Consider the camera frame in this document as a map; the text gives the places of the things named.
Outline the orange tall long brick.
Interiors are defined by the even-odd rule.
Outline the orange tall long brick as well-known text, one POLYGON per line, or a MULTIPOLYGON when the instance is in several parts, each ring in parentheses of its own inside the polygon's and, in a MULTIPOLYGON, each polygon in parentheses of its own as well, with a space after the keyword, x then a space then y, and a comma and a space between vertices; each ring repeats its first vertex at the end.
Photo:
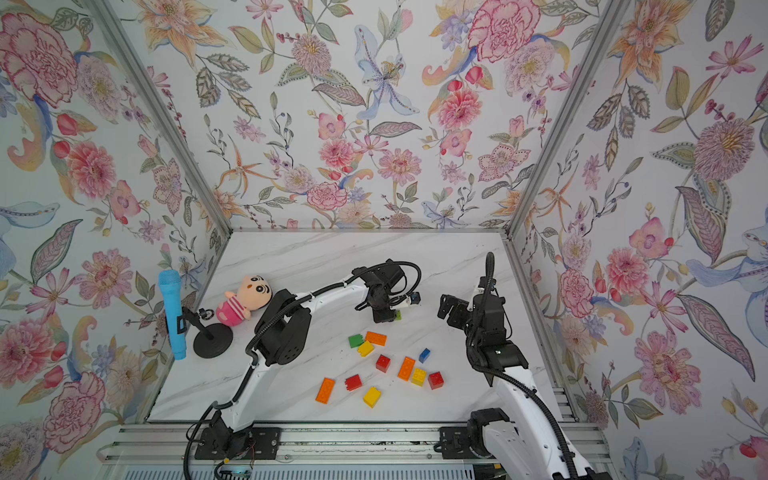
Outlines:
POLYGON ((409 381, 411 378, 411 374, 413 372, 414 366, 415 366, 415 360, 411 357, 405 357, 398 371, 397 377, 401 380, 409 381))

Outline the blue small brick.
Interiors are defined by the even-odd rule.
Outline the blue small brick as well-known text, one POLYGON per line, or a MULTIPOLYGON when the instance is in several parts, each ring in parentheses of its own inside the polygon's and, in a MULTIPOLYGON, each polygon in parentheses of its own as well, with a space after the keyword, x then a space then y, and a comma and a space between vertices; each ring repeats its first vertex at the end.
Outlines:
POLYGON ((425 363, 426 360, 429 358, 431 354, 431 351, 428 348, 425 348, 419 355, 418 360, 420 363, 425 363))

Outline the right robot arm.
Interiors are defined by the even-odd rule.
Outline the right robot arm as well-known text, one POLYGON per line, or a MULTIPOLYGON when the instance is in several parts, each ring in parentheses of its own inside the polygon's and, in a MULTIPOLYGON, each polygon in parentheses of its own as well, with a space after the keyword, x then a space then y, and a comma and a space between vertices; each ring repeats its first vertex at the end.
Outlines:
POLYGON ((527 359, 507 337, 504 303, 490 291, 470 301, 444 294, 437 312, 466 335, 470 367, 483 374, 503 402, 470 414, 470 451, 497 460, 510 479, 603 479, 539 396, 527 359))

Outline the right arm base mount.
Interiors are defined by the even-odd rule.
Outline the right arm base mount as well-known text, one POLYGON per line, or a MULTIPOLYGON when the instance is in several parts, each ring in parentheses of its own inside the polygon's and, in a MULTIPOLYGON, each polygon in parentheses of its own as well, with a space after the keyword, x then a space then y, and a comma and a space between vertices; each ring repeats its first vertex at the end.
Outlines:
POLYGON ((433 450, 444 460, 492 459, 481 434, 475 427, 443 426, 438 430, 438 442, 433 450))

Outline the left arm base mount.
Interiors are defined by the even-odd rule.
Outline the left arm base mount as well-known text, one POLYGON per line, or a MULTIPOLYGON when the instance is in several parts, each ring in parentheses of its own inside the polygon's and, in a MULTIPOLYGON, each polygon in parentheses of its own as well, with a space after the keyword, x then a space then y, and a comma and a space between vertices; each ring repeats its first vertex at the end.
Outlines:
POLYGON ((230 433, 219 428, 206 427, 195 453, 195 460, 275 460, 282 429, 277 427, 250 427, 230 433))

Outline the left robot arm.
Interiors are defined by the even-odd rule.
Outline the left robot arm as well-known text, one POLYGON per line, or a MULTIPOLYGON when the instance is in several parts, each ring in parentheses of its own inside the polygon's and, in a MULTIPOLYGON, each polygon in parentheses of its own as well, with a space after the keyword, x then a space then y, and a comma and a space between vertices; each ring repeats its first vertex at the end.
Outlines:
POLYGON ((389 259, 358 267, 351 275, 314 291, 275 293, 245 347, 249 365, 232 398, 213 402, 212 422, 240 432, 254 422, 251 410, 269 390, 279 368, 298 358, 307 343, 312 316, 334 302, 353 298, 357 311, 370 310, 376 324, 393 322, 397 311, 420 302, 421 268, 389 259))

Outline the red long brick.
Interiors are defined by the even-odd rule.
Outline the red long brick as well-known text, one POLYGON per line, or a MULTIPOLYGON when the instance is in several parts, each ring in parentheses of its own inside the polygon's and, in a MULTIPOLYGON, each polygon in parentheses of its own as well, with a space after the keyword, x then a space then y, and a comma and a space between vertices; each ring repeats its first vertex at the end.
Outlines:
POLYGON ((348 377, 345 380, 345 387, 348 391, 355 391, 363 386, 363 382, 361 377, 356 374, 351 377, 348 377))

